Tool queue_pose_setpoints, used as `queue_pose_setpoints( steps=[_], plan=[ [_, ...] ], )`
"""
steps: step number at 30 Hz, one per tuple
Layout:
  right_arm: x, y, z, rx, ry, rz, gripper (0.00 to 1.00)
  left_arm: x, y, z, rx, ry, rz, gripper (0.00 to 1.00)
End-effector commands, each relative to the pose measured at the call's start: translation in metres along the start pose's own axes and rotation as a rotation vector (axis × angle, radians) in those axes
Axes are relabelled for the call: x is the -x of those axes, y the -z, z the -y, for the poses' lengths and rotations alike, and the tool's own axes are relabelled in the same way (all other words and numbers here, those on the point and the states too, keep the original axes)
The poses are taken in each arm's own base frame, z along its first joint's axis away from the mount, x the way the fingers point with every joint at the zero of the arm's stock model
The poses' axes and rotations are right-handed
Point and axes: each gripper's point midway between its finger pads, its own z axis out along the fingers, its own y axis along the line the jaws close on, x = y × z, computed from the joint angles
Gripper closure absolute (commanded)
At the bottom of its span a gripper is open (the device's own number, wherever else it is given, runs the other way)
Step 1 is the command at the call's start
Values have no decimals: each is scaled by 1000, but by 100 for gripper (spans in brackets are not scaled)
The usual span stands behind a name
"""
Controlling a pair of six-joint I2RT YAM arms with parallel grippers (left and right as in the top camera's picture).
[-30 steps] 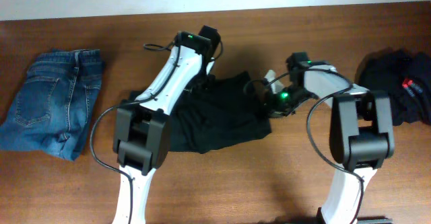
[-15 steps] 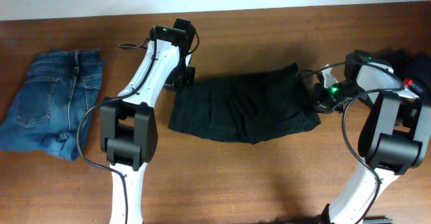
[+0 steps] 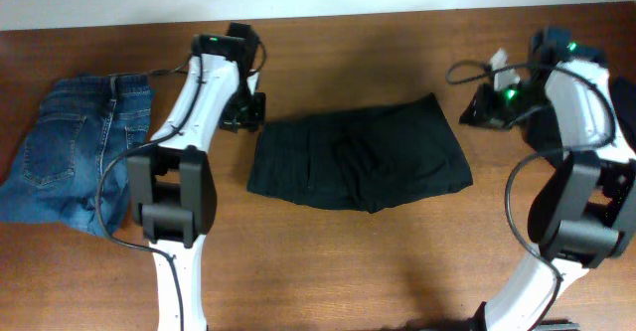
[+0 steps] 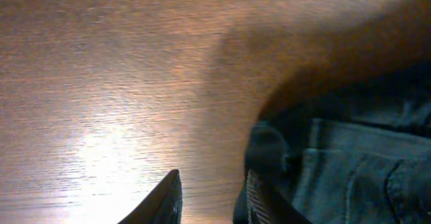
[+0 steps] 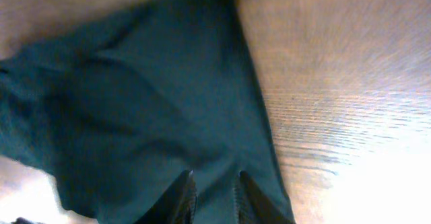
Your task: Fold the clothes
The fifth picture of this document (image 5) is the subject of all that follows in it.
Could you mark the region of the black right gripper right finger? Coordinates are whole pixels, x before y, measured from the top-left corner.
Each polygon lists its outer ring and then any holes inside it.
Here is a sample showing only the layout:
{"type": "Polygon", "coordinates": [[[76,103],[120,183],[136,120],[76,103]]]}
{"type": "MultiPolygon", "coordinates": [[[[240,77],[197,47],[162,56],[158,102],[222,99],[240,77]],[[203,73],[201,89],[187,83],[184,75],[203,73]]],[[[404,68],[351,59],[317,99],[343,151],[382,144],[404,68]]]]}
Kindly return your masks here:
{"type": "Polygon", "coordinates": [[[282,214],[246,171],[240,171],[234,184],[237,224],[295,224],[282,214]]]}

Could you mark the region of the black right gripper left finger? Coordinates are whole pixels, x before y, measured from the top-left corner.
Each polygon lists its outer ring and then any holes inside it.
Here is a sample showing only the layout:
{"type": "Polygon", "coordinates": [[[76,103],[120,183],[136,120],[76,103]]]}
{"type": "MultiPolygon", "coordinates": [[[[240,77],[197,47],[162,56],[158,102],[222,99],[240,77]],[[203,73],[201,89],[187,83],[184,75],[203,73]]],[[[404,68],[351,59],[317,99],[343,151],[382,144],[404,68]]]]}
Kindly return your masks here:
{"type": "Polygon", "coordinates": [[[196,207],[193,171],[183,171],[134,224],[193,224],[196,207]]]}

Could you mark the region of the black trousers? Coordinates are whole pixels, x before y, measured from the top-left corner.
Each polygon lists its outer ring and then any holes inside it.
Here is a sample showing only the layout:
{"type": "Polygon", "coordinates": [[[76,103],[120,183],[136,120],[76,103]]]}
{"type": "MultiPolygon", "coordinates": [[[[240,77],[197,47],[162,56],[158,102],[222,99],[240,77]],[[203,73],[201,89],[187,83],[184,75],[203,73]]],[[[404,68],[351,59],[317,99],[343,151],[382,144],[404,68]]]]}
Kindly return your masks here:
{"type": "Polygon", "coordinates": [[[61,205],[134,223],[193,171],[193,223],[236,223],[246,171],[294,221],[234,0],[155,0],[1,61],[1,154],[61,205]]]}

